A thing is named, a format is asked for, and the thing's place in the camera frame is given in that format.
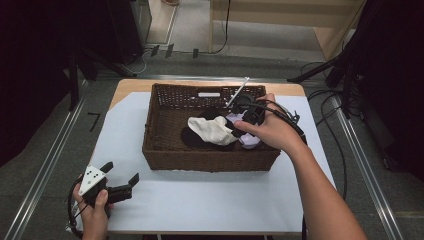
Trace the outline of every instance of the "aluminum rail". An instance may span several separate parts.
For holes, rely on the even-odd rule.
[[[36,178],[34,179],[34,183],[23,200],[18,213],[16,214],[16,217],[13,220],[13,223],[10,226],[6,237],[4,238],[5,240],[21,239],[28,221],[41,198],[41,195],[54,170],[54,167],[56,166],[57,160],[59,159],[69,134],[72,131],[72,128],[74,127],[74,124],[81,112],[88,92],[88,87],[88,82],[84,80],[81,85],[81,98],[76,105],[75,110],[68,113],[58,135],[56,136],[55,141],[53,142],[52,147],[50,148],[49,153],[47,154],[47,157],[43,162],[43,165],[41,166]]]
[[[341,105],[340,98],[338,96],[333,97],[332,103],[335,108],[338,108]],[[340,108],[337,110],[337,116],[339,117],[342,128],[349,141],[355,160],[362,173],[362,177],[364,178],[365,184],[370,192],[371,198],[374,202],[378,215],[380,216],[383,227],[386,230],[388,238],[391,240],[404,239],[392,209],[390,208],[389,202],[380,188],[351,121],[345,118],[344,113]]]

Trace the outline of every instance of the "white cloth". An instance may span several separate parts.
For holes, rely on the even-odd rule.
[[[227,120],[222,117],[216,117],[214,120],[206,120],[205,118],[188,119],[188,126],[197,133],[203,141],[211,142],[217,145],[226,146],[237,140],[227,128],[225,124]]]

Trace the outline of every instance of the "white tabletop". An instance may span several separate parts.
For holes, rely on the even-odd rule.
[[[334,185],[306,97],[277,96],[300,115],[324,173]],[[302,205],[293,166],[282,152],[269,172],[152,171],[142,153],[149,92],[134,92],[107,114],[91,165],[113,161],[108,186],[140,182],[115,204],[109,230],[128,233],[279,234],[300,232]]]

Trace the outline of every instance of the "wicker basket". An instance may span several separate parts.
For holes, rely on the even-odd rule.
[[[266,144],[244,149],[237,141],[232,151],[186,146],[181,131],[189,117],[215,106],[227,114],[226,102],[237,86],[196,87],[154,84],[144,133],[143,154],[152,170],[193,170],[206,172],[269,171],[280,151]],[[243,92],[265,95],[264,86],[246,86]],[[199,93],[217,94],[199,97]]]

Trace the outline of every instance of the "forearm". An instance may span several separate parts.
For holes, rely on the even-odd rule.
[[[311,239],[366,239],[355,216],[316,162],[299,146],[289,154],[295,168]]]

